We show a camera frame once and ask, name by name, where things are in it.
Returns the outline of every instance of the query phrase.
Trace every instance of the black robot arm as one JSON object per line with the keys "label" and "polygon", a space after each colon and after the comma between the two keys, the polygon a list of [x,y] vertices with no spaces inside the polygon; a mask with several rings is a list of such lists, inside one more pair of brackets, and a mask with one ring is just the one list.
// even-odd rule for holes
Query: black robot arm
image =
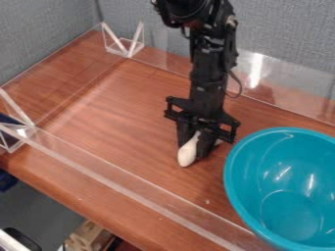
{"label": "black robot arm", "polygon": [[198,132],[198,160],[209,155],[218,140],[234,142],[238,127],[238,121],[224,111],[228,77],[237,57],[233,6],[228,0],[152,0],[152,3],[166,26],[189,28],[193,63],[189,95],[186,99],[166,98],[165,117],[176,122],[178,147]]}

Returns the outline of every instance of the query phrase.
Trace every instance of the floor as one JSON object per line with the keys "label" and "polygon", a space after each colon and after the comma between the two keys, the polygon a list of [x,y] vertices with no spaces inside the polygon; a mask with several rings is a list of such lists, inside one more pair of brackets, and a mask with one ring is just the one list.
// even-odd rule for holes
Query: floor
{"label": "floor", "polygon": [[22,182],[0,193],[0,227],[13,227],[41,247],[56,250],[82,222],[68,210]]}

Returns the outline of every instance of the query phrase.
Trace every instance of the cable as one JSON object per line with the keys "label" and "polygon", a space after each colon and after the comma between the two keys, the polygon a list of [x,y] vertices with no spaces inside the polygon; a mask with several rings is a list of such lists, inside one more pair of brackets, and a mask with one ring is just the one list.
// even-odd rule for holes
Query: cable
{"label": "cable", "polygon": [[237,94],[230,96],[228,94],[228,92],[225,92],[225,95],[229,97],[229,98],[238,98],[238,96],[241,95],[241,92],[242,92],[242,84],[237,78],[237,76],[234,75],[234,72],[233,71],[229,71],[229,76],[232,77],[232,79],[236,81],[237,85],[238,85],[238,91],[237,91]]}

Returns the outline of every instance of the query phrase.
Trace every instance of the white object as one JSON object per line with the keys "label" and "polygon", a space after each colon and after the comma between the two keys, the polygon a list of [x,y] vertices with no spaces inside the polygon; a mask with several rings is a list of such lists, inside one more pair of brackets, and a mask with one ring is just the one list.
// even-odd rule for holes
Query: white object
{"label": "white object", "polygon": [[105,23],[101,23],[100,26],[104,48],[106,52],[116,54],[124,58],[132,58],[133,55],[136,55],[136,53],[138,53],[138,51],[144,48],[144,24],[141,22],[138,23],[130,40],[125,38],[117,38]]}
{"label": "white object", "polygon": [[5,251],[30,251],[16,239],[0,230],[0,247]]}
{"label": "white object", "polygon": [[200,131],[197,130],[193,137],[188,142],[180,147],[177,151],[177,162],[178,165],[185,168],[188,167],[196,159],[196,143],[198,141]]}

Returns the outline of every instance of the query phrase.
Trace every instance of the bowl rim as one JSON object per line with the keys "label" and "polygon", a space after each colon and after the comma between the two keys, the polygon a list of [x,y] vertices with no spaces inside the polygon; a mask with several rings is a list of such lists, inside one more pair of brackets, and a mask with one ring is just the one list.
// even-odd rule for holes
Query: bowl rim
{"label": "bowl rim", "polygon": [[299,127],[272,127],[263,129],[255,133],[252,133],[249,136],[246,136],[234,146],[232,152],[229,153],[225,166],[224,166],[224,187],[226,191],[226,195],[230,201],[230,204],[234,208],[234,211],[237,212],[238,216],[241,217],[241,220],[245,222],[245,224],[249,226],[252,231],[256,233],[259,237],[261,237],[268,243],[273,243],[277,247],[291,250],[291,251],[329,251],[335,250],[335,245],[332,247],[317,247],[317,246],[307,246],[303,244],[297,244],[293,241],[285,239],[280,235],[275,234],[271,230],[268,230],[248,214],[246,210],[244,209],[241,203],[238,202],[234,190],[233,190],[233,177],[232,177],[232,170],[233,170],[233,163],[234,163],[234,158],[238,153],[238,151],[242,149],[242,147],[252,141],[253,139],[272,134],[272,133],[283,133],[283,132],[293,132],[293,133],[300,133],[305,135],[311,135],[313,137],[317,137],[332,144],[335,143],[335,139],[315,131],[311,129],[305,128],[299,128]]}

